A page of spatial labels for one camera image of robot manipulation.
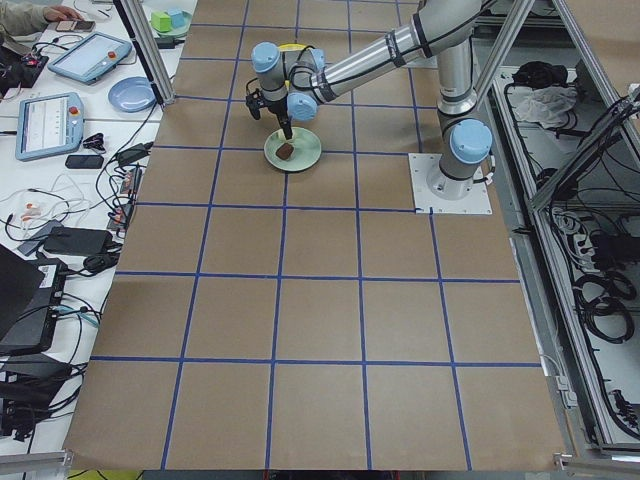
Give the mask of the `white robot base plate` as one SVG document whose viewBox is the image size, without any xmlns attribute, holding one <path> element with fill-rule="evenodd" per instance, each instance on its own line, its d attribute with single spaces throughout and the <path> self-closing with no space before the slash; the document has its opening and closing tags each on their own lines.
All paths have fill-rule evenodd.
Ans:
<svg viewBox="0 0 640 480">
<path fill-rule="evenodd" d="M 410 153 L 409 171 L 418 214 L 491 215 L 488 187 L 478 166 L 472 178 L 458 181 L 440 170 L 442 155 Z"/>
</svg>

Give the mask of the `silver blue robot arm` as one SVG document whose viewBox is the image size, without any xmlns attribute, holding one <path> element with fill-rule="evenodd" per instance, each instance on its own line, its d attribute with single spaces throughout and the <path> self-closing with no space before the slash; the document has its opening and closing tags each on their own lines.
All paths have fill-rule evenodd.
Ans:
<svg viewBox="0 0 640 480">
<path fill-rule="evenodd" d="M 420 60 L 433 59 L 440 69 L 439 110 L 452 116 L 469 112 L 478 101 L 471 36 L 488 6 L 486 1 L 423 1 L 405 25 L 332 63 L 311 45 L 257 44 L 251 52 L 257 86 L 247 89 L 246 107 L 254 119 L 267 110 L 279 125 L 265 140 L 265 159 L 289 173 L 311 168 L 322 146 L 303 125 L 316 117 L 320 106 L 386 76 L 407 73 Z"/>
</svg>

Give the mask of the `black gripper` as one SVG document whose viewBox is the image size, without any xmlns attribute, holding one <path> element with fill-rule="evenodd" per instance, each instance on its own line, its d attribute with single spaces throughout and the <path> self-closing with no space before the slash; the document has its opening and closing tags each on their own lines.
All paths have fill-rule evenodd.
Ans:
<svg viewBox="0 0 640 480">
<path fill-rule="evenodd" d="M 293 130 L 287 107 L 287 98 L 283 97 L 277 101 L 267 100 L 266 105 L 268 111 L 276 116 L 279 125 L 283 126 L 285 139 L 291 140 L 293 138 Z"/>
</svg>

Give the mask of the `person's hand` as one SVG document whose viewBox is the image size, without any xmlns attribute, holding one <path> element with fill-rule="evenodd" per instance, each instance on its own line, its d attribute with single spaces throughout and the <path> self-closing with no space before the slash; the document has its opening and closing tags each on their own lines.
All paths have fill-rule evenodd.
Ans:
<svg viewBox="0 0 640 480">
<path fill-rule="evenodd" d="M 43 16 L 49 23 L 84 20 L 84 17 L 77 10 L 64 5 L 46 6 Z"/>
</svg>

